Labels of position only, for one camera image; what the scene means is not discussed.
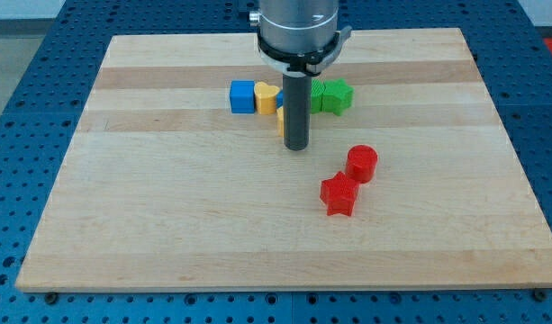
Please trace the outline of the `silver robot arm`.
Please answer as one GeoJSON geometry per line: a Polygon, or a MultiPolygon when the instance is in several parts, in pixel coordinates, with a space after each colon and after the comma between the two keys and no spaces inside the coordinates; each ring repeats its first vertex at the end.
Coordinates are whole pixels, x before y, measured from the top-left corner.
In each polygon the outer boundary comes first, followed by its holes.
{"type": "Polygon", "coordinates": [[[337,0],[261,0],[249,13],[258,53],[288,77],[316,77],[339,57],[352,28],[338,28],[337,0]]]}

